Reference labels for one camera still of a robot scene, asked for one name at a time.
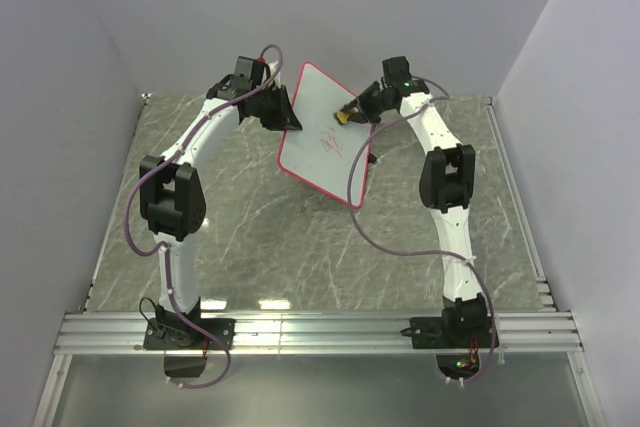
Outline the yellow bone-shaped eraser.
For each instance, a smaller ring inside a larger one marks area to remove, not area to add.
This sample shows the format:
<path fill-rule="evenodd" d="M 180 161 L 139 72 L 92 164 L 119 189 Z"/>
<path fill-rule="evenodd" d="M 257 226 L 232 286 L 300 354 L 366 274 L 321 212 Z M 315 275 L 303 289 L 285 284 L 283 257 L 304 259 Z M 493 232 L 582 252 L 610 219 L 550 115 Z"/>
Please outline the yellow bone-shaped eraser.
<path fill-rule="evenodd" d="M 351 117 L 350 111 L 338 111 L 334 114 L 334 118 L 340 125 L 345 125 L 349 122 L 349 118 Z"/>

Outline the pink framed whiteboard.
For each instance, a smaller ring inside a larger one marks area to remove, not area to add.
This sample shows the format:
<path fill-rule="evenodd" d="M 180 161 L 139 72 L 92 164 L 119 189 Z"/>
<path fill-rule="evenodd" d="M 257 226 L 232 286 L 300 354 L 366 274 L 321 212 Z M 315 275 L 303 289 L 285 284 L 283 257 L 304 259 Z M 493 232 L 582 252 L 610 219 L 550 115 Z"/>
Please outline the pink framed whiteboard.
<path fill-rule="evenodd" d="M 283 134 L 277 155 L 286 173 L 324 194 L 359 208 L 363 204 L 369 149 L 357 152 L 371 135 L 371 124 L 340 125 L 334 113 L 355 95 L 311 62 L 302 65 L 292 108 L 300 131 Z"/>

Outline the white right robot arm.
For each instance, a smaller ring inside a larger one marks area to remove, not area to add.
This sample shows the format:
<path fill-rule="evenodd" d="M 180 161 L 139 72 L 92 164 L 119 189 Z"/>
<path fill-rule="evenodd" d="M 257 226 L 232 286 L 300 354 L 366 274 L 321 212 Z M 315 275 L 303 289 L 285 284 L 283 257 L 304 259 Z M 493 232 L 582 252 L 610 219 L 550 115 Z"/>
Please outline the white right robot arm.
<path fill-rule="evenodd" d="M 334 113 L 341 125 L 377 124 L 395 110 L 407 121 L 425 159 L 418 190 L 438 234 L 444 270 L 441 333 L 461 347 L 489 331 L 488 295 L 474 274 L 469 234 L 470 202 L 474 193 L 476 153 L 462 143 L 434 105 L 428 82 L 412 75 L 406 57 L 382 61 L 383 76 Z"/>

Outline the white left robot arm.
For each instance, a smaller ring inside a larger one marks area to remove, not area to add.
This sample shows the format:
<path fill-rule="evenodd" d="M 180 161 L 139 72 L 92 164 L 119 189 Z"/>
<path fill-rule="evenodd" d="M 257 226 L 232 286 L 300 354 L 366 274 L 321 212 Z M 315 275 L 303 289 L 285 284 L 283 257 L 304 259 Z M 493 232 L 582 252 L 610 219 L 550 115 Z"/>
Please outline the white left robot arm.
<path fill-rule="evenodd" d="M 235 70 L 214 84 L 200 112 L 175 143 L 139 166 L 140 215 L 159 245 L 159 316 L 175 316 L 166 335 L 180 349 L 196 346 L 203 326 L 194 318 L 200 307 L 194 255 L 195 233 L 206 216 L 199 171 L 221 142 L 243 120 L 254 117 L 269 131 L 301 131 L 279 67 L 259 56 L 240 56 Z"/>

